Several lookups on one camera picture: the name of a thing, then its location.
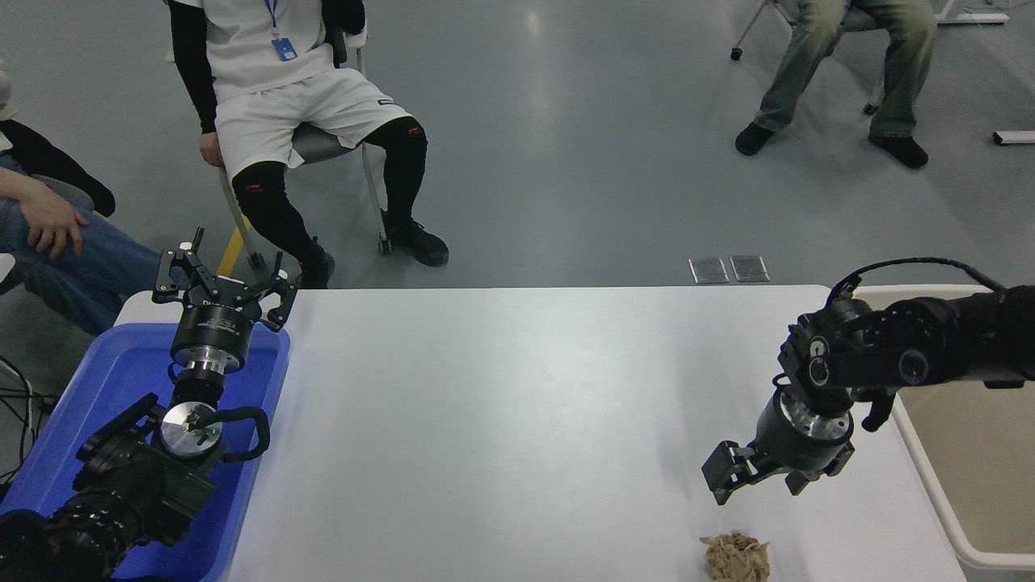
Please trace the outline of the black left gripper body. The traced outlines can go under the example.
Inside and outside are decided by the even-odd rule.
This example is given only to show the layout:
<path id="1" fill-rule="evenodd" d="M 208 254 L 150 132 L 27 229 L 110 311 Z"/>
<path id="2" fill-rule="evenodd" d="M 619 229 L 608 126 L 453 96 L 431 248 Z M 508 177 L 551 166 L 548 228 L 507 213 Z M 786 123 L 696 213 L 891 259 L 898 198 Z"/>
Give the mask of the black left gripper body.
<path id="1" fill-rule="evenodd" d="M 170 357 L 176 362 L 198 361 L 199 353 L 207 349 L 221 352 L 230 361 L 244 362 L 252 346 L 252 329 L 260 319 L 258 305 L 184 301 Z"/>

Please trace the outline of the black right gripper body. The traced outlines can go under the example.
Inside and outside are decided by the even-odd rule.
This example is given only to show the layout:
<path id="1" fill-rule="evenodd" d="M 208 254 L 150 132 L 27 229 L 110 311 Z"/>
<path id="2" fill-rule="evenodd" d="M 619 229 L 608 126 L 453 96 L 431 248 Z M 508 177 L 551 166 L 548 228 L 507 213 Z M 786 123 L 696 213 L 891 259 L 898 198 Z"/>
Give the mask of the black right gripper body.
<path id="1" fill-rule="evenodd" d="M 755 429 L 755 468 L 760 471 L 838 475 L 855 452 L 850 412 L 824 416 L 791 395 L 774 395 Z"/>

